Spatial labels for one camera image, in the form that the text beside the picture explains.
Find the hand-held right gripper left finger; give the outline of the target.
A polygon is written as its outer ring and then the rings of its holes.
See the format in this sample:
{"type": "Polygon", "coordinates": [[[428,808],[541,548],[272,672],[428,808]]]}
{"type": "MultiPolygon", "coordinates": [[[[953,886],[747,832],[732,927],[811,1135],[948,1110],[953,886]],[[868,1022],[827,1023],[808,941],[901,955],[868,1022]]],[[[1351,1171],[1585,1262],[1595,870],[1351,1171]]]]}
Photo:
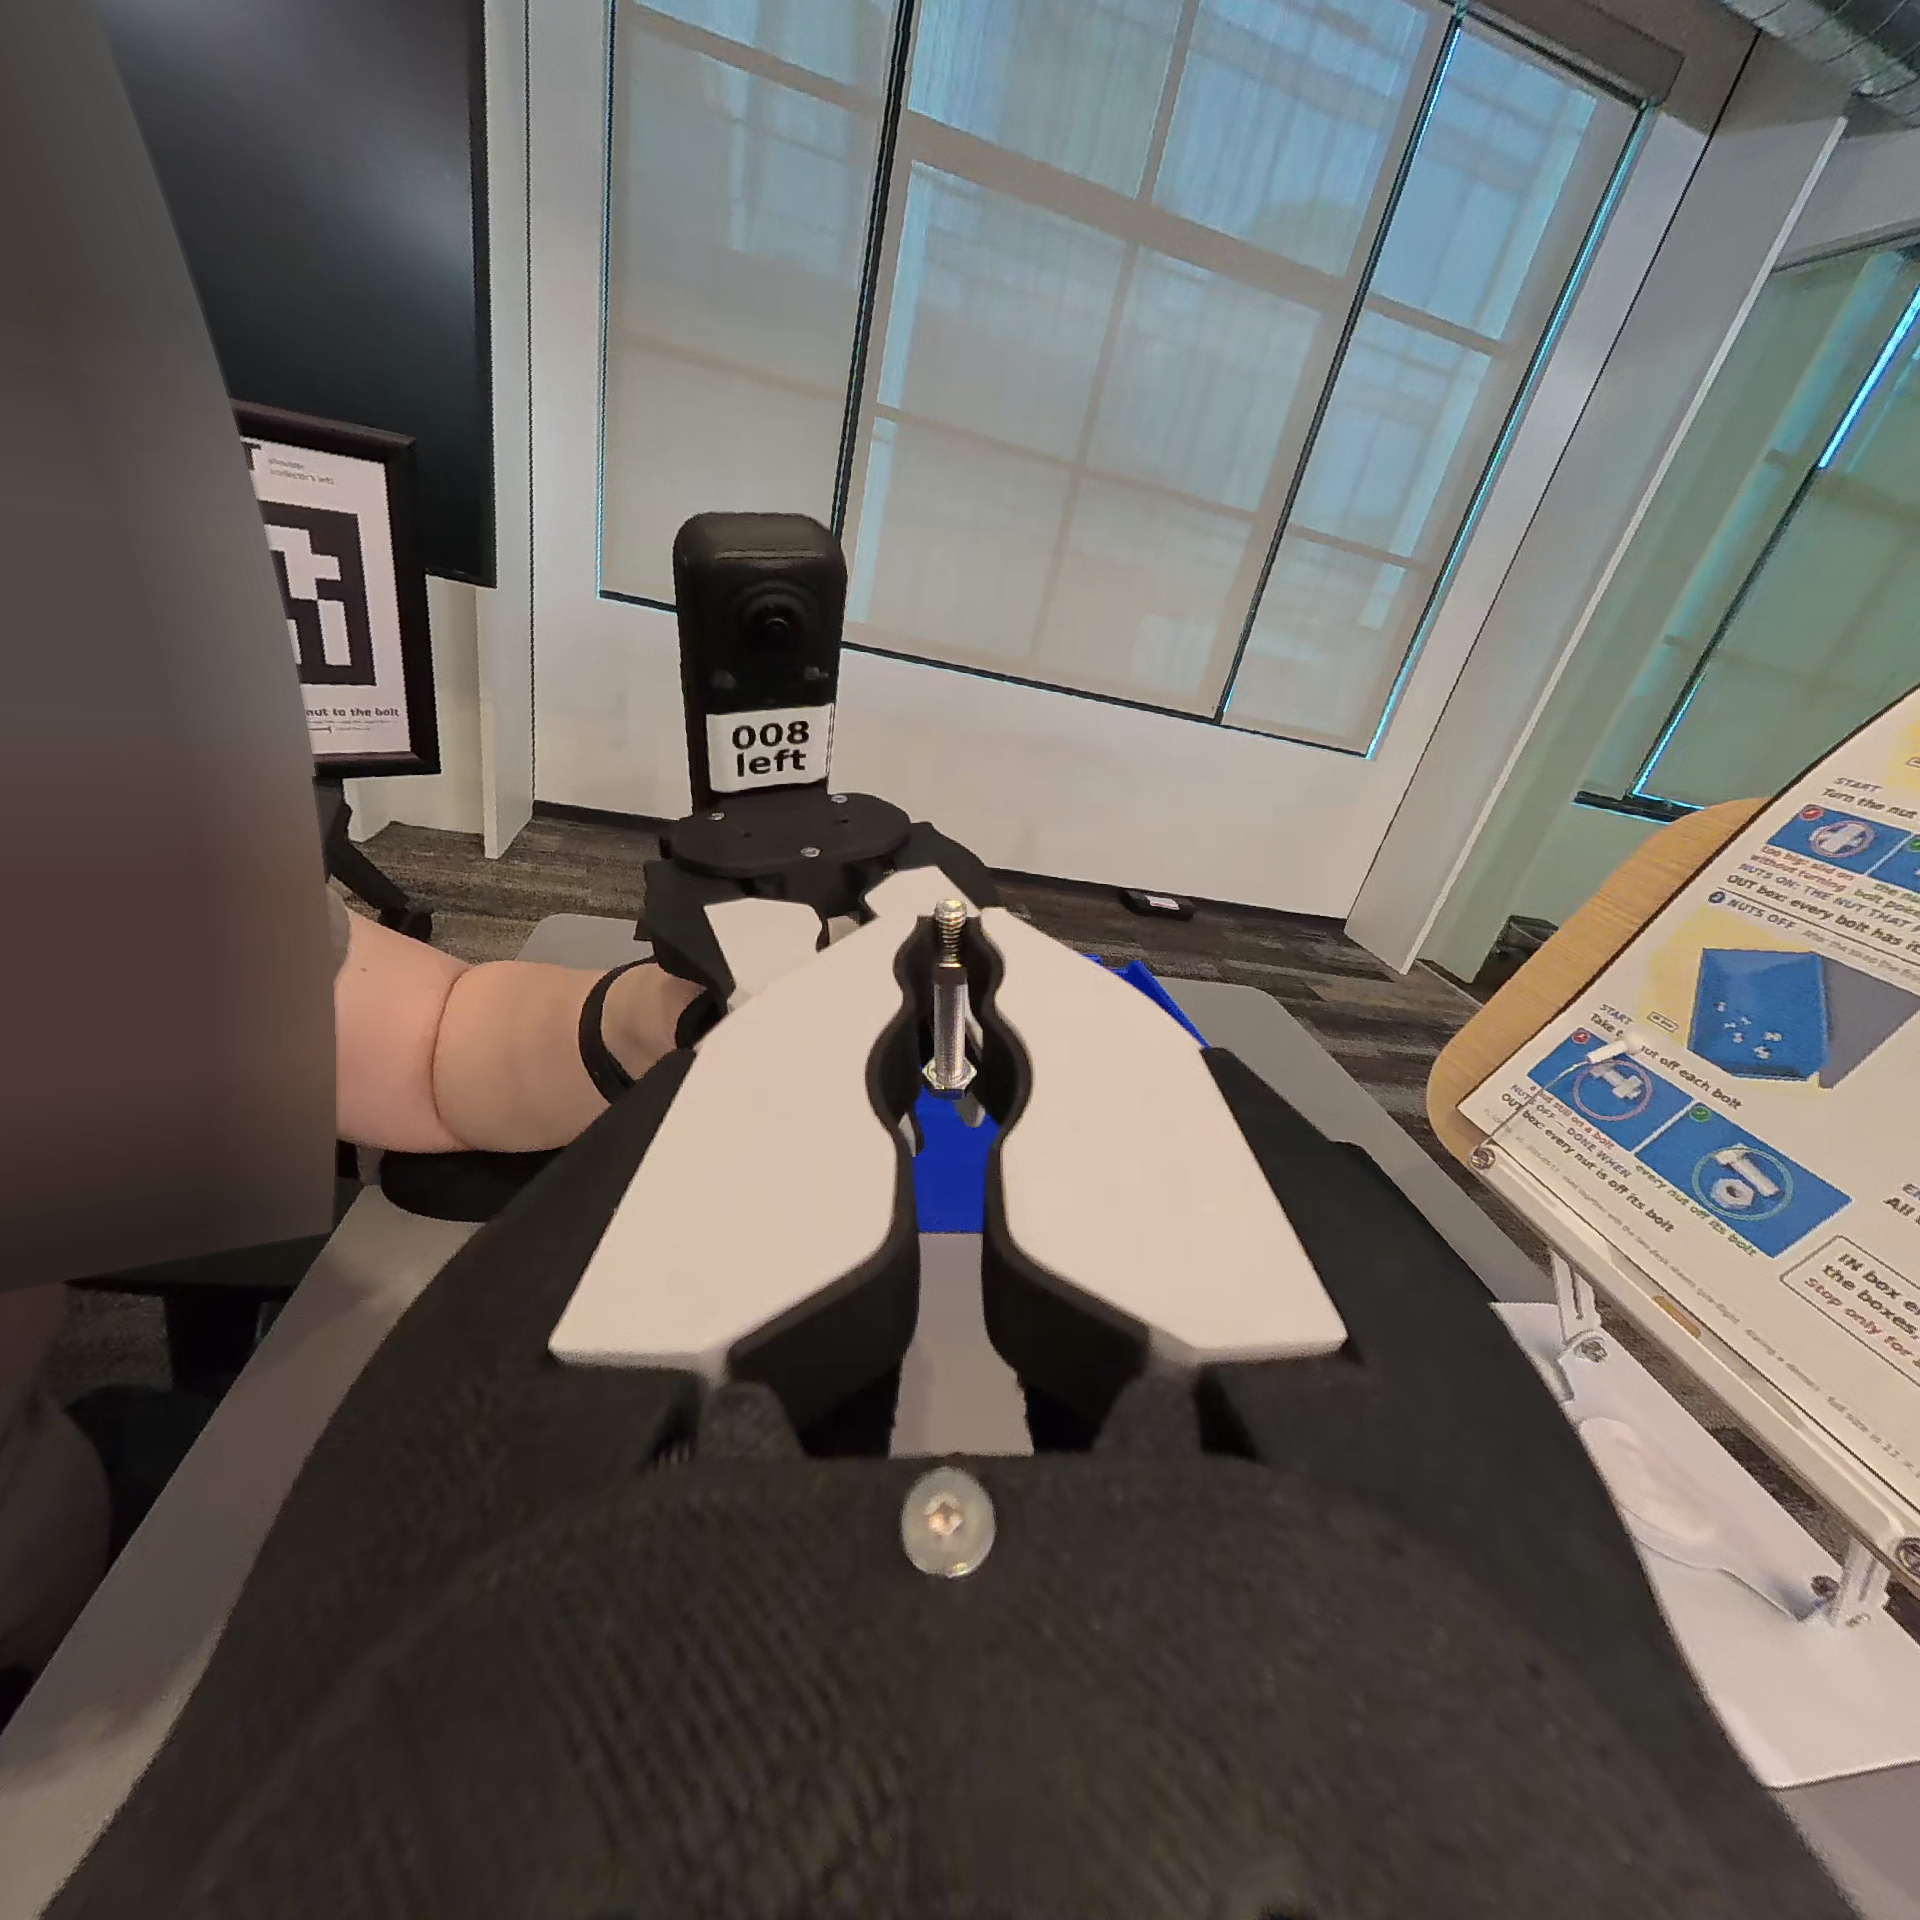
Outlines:
{"type": "Polygon", "coordinates": [[[880,910],[704,1037],[549,1335],[552,1360],[880,1375],[920,1308],[902,1116],[920,911],[880,910]]]}

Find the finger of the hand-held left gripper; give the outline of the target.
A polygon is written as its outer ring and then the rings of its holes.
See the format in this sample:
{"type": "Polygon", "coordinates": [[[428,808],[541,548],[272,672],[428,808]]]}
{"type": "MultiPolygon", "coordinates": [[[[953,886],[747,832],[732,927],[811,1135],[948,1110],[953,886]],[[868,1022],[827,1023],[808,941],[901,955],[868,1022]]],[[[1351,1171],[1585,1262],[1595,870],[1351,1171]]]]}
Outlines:
{"type": "Polygon", "coordinates": [[[704,918],[729,980],[724,989],[715,989],[726,1012],[803,969],[827,934],[811,904],[765,895],[708,903],[704,918]]]}
{"type": "Polygon", "coordinates": [[[851,911],[827,918],[822,953],[851,944],[859,955],[894,961],[945,899],[948,876],[941,868],[891,870],[851,911]]]}

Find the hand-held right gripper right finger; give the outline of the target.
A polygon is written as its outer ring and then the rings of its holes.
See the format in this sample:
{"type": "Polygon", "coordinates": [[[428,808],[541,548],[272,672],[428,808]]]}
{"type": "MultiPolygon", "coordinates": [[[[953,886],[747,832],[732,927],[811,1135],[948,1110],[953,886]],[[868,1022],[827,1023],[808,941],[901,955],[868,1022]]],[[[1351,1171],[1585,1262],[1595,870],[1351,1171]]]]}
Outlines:
{"type": "Polygon", "coordinates": [[[1167,1369],[1337,1353],[1348,1331],[1203,1041],[1008,910],[975,924],[999,959],[981,1022],[1024,1069],[997,1163],[1014,1269],[1167,1369]]]}

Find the thin silver bolt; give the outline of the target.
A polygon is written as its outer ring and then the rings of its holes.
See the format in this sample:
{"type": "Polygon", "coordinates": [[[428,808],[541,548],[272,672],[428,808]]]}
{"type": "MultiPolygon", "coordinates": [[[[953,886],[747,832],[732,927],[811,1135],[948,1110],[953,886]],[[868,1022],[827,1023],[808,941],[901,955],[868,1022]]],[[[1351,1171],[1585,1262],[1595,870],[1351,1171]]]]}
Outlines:
{"type": "Polygon", "coordinates": [[[963,944],[972,910],[963,895],[945,895],[933,904],[933,965],[927,976],[931,1054],[920,1076],[927,1093],[963,1099],[972,1093],[977,1068],[977,1037],[972,1015],[972,987],[963,944]]]}

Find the blue plastic bin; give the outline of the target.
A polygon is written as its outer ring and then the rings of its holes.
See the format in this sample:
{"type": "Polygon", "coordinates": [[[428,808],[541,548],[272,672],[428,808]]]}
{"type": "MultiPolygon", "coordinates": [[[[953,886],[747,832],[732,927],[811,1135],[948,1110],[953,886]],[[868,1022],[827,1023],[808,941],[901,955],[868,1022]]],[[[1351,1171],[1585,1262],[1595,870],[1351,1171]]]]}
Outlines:
{"type": "MultiPolygon", "coordinates": [[[[1204,1044],[1199,1025],[1173,999],[1167,984],[1139,958],[1112,965],[1087,950],[1086,959],[1115,973],[1144,999],[1153,1000],[1189,1037],[1204,1044]]],[[[912,1108],[917,1153],[915,1196],[923,1233],[981,1233],[984,1219],[984,1174],[999,1126],[981,1116],[968,1123],[963,1103],[920,1088],[912,1108]]]]}

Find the person's left forearm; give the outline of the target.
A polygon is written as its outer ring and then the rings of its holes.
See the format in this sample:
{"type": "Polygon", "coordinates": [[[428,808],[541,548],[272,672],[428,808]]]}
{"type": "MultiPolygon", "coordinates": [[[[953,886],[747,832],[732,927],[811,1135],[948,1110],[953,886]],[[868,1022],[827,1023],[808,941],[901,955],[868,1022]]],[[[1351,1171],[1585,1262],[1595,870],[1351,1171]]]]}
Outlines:
{"type": "Polygon", "coordinates": [[[403,1153],[536,1152],[567,1145],[611,1103],[581,1041],[604,976],[470,967],[336,894],[324,904],[339,1137],[403,1153]]]}

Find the person's left hand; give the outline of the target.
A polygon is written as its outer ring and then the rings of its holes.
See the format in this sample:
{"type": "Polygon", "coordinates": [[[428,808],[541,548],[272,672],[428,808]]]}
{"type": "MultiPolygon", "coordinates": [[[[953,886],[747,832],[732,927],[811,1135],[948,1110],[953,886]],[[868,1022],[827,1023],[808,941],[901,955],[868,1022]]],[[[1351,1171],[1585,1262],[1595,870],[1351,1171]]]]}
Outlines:
{"type": "Polygon", "coordinates": [[[592,1091],[614,1103],[681,1044],[681,1028],[704,1011],[704,987],[655,959],[600,973],[577,1016],[577,1051],[592,1091]]]}

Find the black stand base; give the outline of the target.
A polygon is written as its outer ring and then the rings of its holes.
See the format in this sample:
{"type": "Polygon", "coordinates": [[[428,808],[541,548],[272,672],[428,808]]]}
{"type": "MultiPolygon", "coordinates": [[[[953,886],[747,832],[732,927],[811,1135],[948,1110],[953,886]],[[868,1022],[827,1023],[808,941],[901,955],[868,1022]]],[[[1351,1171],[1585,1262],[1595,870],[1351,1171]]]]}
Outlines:
{"type": "Polygon", "coordinates": [[[344,795],[344,781],[336,775],[318,775],[316,804],[327,877],[340,881],[352,899],[371,908],[380,926],[420,944],[429,944],[433,934],[429,911],[408,899],[407,891],[352,840],[352,807],[344,795]]]}

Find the large grid window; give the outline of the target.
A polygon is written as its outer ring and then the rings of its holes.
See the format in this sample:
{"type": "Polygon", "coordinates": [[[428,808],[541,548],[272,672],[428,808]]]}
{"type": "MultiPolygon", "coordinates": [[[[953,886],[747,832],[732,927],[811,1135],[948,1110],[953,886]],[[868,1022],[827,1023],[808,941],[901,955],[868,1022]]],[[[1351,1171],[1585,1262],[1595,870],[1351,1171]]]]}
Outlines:
{"type": "Polygon", "coordinates": [[[1657,97],[1548,11],[612,5],[596,588],[1371,756],[1657,97]]]}

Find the black framed marker sign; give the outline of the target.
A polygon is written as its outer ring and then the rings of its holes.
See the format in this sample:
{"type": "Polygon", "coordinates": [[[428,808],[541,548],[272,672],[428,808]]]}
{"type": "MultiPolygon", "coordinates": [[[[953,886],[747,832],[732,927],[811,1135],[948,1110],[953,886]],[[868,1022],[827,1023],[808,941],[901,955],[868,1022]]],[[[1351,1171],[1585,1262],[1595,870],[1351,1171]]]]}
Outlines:
{"type": "Polygon", "coordinates": [[[256,493],[316,768],[433,777],[441,727],[419,544],[415,440],[230,407],[256,493]]]}

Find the laminated instruction board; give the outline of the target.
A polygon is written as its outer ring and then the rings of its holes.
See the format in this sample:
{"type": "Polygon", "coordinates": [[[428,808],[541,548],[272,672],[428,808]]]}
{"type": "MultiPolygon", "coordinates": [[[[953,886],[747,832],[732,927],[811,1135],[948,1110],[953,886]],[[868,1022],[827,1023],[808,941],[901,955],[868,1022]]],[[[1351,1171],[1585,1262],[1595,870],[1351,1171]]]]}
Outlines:
{"type": "Polygon", "coordinates": [[[1478,1177],[1915,1591],[1915,693],[1443,1095],[1478,1177]]]}

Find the white board stand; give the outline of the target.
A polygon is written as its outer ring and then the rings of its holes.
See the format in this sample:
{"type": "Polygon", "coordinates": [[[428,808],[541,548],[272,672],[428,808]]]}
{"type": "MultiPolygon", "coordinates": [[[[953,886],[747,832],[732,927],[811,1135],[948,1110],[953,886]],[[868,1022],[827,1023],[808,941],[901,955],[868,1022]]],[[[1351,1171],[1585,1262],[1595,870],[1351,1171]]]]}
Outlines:
{"type": "Polygon", "coordinates": [[[1812,1534],[1604,1331],[1551,1254],[1551,1305],[1496,1309],[1623,1520],[1664,1619],[1752,1773],[1774,1790],[1918,1763],[1918,1651],[1863,1542],[1812,1534]]]}

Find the person's grey clothing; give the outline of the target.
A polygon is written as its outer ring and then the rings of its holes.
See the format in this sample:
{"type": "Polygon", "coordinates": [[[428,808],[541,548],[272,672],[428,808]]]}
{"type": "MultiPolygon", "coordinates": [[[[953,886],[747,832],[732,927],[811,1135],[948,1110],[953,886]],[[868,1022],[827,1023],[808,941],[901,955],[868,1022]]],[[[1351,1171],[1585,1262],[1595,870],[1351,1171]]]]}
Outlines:
{"type": "Polygon", "coordinates": [[[35,1677],[108,1571],[104,1464],[45,1384],[59,1285],[3,1296],[3,1668],[35,1677]]]}

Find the green tinted window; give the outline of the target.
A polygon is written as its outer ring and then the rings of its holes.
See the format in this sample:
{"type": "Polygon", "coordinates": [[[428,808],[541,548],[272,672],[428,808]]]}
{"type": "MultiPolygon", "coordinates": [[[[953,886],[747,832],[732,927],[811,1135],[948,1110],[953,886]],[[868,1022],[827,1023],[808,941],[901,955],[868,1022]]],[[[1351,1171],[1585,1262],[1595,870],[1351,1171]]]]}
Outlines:
{"type": "Polygon", "coordinates": [[[1645,651],[1574,804],[1766,795],[1915,685],[1918,244],[1766,279],[1595,612],[1645,651]]]}

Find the black wall panel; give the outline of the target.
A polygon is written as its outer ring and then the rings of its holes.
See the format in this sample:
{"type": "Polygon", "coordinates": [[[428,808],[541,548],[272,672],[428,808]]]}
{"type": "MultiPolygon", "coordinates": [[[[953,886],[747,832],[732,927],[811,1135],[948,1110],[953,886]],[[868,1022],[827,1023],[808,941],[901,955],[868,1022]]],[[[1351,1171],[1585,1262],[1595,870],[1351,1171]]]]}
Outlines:
{"type": "Polygon", "coordinates": [[[423,566],[495,582],[479,3],[100,3],[233,400],[415,445],[423,566]]]}

